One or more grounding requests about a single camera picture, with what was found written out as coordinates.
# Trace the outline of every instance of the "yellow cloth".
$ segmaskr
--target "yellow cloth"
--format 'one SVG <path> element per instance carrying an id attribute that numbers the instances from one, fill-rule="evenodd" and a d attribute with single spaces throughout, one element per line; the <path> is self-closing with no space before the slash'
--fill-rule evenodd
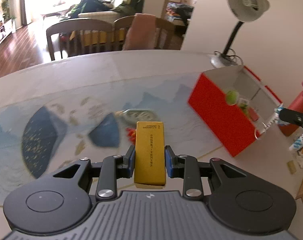
<path id="1" fill-rule="evenodd" d="M 76 31 L 73 31 L 72 34 L 70 35 L 69 40 L 71 41 L 76 35 Z M 92 44 L 97 44 L 98 40 L 98 31 L 93 31 L 92 32 Z M 115 33 L 112 31 L 111 33 L 111 41 L 114 42 L 114 36 Z M 107 39 L 107 33 L 106 32 L 100 32 L 100 41 L 99 43 L 106 43 Z M 123 41 L 125 39 L 125 30 L 119 30 L 119 41 Z M 84 41 L 84 46 L 89 46 L 90 45 L 90 33 L 85 33 L 84 34 L 84 39 L 83 39 L 83 34 L 80 34 L 80 40 L 81 42 Z"/>

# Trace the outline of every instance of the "potted plant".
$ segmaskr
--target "potted plant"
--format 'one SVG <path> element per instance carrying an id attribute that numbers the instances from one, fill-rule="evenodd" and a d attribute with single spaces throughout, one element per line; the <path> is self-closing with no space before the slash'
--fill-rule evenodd
<path id="1" fill-rule="evenodd" d="M 3 0 L 3 2 L 1 3 L 1 8 L 3 9 L 3 13 L 4 13 L 4 18 L 5 21 L 9 20 L 9 19 L 15 19 L 16 17 L 14 15 L 12 15 L 11 13 L 11 9 L 10 9 L 10 5 L 9 5 L 9 1 L 10 0 Z"/>

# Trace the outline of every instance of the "wooden chair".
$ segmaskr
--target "wooden chair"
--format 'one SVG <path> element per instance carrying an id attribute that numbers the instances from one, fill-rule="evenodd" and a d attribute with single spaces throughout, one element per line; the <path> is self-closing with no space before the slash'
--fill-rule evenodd
<path id="1" fill-rule="evenodd" d="M 128 32 L 128 29 L 132 25 L 133 19 L 135 16 L 127 16 L 120 18 L 114 21 L 114 29 L 115 29 L 115 39 L 114 39 L 114 50 L 120 50 L 122 45 L 125 42 L 125 38 Z M 124 40 L 119 41 L 119 31 L 120 29 L 124 30 Z M 162 38 L 163 31 L 166 32 L 165 42 L 162 48 L 160 47 L 160 42 Z M 163 20 L 161 18 L 156 18 L 156 44 L 155 49 L 168 49 L 170 45 L 170 41 L 175 32 L 175 25 L 169 21 Z"/>
<path id="2" fill-rule="evenodd" d="M 58 22 L 52 26 L 50 26 L 46 30 L 48 50 L 50 54 L 51 60 L 55 60 L 54 49 L 51 36 L 54 34 L 59 34 L 58 44 L 60 55 L 62 58 L 62 44 L 61 44 L 61 33 L 66 33 L 66 50 L 68 55 L 76 56 L 87 54 L 85 52 L 89 51 L 89 53 L 93 52 L 93 44 L 95 44 L 95 52 L 101 51 L 101 34 L 102 32 L 106 33 L 106 42 L 104 43 L 104 51 L 111 51 L 111 32 L 112 32 L 112 24 L 108 22 L 104 22 L 96 19 L 89 18 L 79 18 L 79 19 L 70 19 Z M 89 49 L 85 48 L 85 36 L 88 37 Z M 70 49 L 70 37 L 73 36 L 73 53 L 71 53 Z"/>

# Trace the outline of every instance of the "blue gripper pad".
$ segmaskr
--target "blue gripper pad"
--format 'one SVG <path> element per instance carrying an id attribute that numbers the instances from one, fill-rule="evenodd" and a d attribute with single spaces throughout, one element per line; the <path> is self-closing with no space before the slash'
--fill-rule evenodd
<path id="1" fill-rule="evenodd" d="M 133 176 L 133 170 L 135 168 L 135 153 L 136 151 L 133 150 L 129 160 L 128 160 L 128 177 L 131 178 Z"/>
<path id="2" fill-rule="evenodd" d="M 165 148 L 165 165 L 168 177 L 174 178 L 174 166 L 169 151 Z"/>

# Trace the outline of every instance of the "small toy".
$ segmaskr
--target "small toy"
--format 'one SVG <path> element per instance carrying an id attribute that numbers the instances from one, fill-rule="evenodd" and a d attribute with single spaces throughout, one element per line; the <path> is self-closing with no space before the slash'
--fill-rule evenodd
<path id="1" fill-rule="evenodd" d="M 132 129 L 132 128 L 126 128 L 126 131 L 128 132 L 127 136 L 129 138 L 130 142 L 133 145 L 136 145 L 136 130 Z"/>
<path id="2" fill-rule="evenodd" d="M 249 115 L 250 119 L 251 119 L 253 122 L 256 122 L 256 121 L 259 119 L 258 114 L 257 114 L 256 111 L 255 111 L 253 108 L 251 108 L 251 107 L 248 108 L 248 115 Z"/>

